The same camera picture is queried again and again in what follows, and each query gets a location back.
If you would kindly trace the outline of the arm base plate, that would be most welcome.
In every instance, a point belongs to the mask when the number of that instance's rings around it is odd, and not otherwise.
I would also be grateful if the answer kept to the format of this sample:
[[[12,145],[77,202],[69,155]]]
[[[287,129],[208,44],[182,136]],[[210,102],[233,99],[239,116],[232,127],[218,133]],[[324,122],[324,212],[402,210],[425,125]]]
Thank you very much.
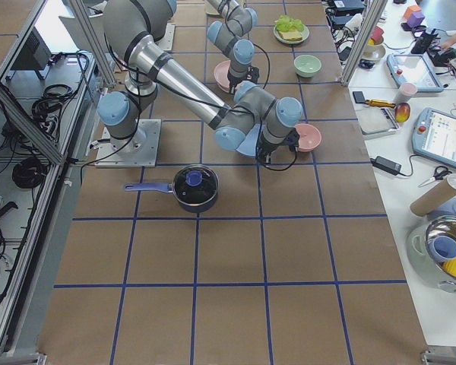
[[[97,149],[99,168],[155,167],[161,133],[160,119],[140,119],[135,136],[119,151],[128,139],[111,139],[107,128],[103,128],[102,138],[108,139]]]
[[[176,25],[173,23],[167,23],[163,30],[153,30],[151,35],[154,38],[154,42],[164,51],[171,52],[173,49],[173,40],[175,34]]]

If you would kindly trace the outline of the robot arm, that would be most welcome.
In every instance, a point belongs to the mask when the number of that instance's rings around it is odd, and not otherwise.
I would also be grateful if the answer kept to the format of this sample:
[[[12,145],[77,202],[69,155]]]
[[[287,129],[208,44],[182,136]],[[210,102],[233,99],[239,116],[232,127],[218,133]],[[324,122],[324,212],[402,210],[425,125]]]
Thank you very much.
[[[255,132],[255,159],[269,163],[279,146],[297,145],[302,105],[293,97],[278,99],[246,78],[254,46],[244,36],[258,23],[256,11],[236,1],[211,5],[225,21],[213,22],[207,38],[230,59],[228,79],[235,106],[224,103],[157,45],[176,13],[175,1],[108,1],[103,10],[106,41],[125,62],[132,93],[145,84],[165,87],[214,130],[216,143],[228,151],[239,149]]]
[[[208,1],[224,19],[213,22],[207,38],[230,61],[226,76],[228,92],[234,94],[243,81],[258,83],[259,69],[252,64],[255,45],[244,38],[258,24],[258,15],[253,8],[244,8],[237,1]]]

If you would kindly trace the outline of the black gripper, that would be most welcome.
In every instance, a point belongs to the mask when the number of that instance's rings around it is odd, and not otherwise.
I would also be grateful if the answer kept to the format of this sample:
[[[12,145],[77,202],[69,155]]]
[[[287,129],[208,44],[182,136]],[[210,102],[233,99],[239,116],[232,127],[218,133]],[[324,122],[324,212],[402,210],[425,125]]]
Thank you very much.
[[[245,71],[237,71],[230,66],[228,78],[230,80],[230,94],[234,95],[236,88],[243,81],[250,81],[254,84],[258,83],[259,68],[250,65]]]
[[[255,159],[258,162],[270,162],[272,153],[281,146],[287,146],[291,152],[297,152],[299,133],[296,129],[292,128],[284,138],[279,138],[273,136],[268,128],[263,127],[255,146]]]

